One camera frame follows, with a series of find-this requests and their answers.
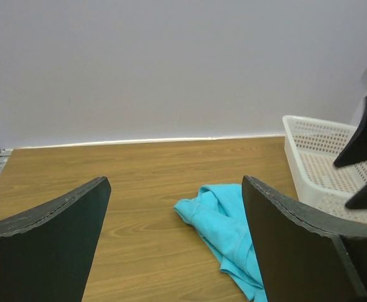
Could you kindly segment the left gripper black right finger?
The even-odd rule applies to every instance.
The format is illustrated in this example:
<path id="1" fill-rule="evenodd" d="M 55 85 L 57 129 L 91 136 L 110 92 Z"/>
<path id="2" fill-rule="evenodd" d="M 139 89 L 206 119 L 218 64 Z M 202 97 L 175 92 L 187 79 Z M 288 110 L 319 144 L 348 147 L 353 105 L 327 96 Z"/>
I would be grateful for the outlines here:
<path id="1" fill-rule="evenodd" d="M 367 301 L 367 224 L 244 176 L 243 203 L 268 301 Z"/>

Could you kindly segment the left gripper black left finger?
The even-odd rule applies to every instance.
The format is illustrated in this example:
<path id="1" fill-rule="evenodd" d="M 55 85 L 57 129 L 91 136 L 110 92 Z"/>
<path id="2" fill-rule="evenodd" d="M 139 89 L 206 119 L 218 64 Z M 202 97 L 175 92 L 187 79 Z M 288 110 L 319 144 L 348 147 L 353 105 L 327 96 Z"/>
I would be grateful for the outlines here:
<path id="1" fill-rule="evenodd" d="M 82 301 L 110 195 L 98 177 L 0 220 L 0 301 Z"/>

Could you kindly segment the white plastic basket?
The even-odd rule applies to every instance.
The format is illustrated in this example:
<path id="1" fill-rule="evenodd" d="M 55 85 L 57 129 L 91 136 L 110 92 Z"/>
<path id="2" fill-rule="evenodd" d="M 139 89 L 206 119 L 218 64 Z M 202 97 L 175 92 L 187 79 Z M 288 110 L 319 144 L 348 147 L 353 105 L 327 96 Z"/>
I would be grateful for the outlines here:
<path id="1" fill-rule="evenodd" d="M 348 210 L 346 202 L 367 184 L 367 162 L 336 169 L 333 162 L 355 127 L 286 115 L 285 153 L 300 202 L 332 216 L 367 224 L 367 210 Z"/>

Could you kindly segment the turquoise t shirt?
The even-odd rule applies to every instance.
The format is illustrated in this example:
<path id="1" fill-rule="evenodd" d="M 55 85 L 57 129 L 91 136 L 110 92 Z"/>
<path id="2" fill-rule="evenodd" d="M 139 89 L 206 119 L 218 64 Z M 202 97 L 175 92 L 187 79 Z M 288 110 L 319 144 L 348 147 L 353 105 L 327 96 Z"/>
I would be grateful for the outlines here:
<path id="1" fill-rule="evenodd" d="M 239 184 L 200 187 L 195 198 L 181 199 L 174 210 L 209 247 L 220 271 L 249 301 L 267 301 Z"/>

